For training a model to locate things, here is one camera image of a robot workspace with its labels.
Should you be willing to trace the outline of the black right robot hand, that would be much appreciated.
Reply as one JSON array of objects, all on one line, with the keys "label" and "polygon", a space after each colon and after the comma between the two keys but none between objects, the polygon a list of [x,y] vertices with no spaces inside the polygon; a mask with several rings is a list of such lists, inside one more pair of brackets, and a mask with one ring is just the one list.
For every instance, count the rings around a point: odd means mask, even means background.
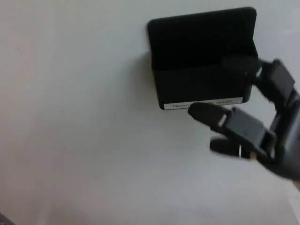
[{"label": "black right robot hand", "polygon": [[234,107],[226,109],[209,103],[193,103],[188,114],[219,133],[210,141],[210,150],[235,158],[255,158],[275,175],[300,179],[300,95],[283,62],[231,56],[222,69],[234,80],[256,86],[274,104],[276,115],[269,128]]}]

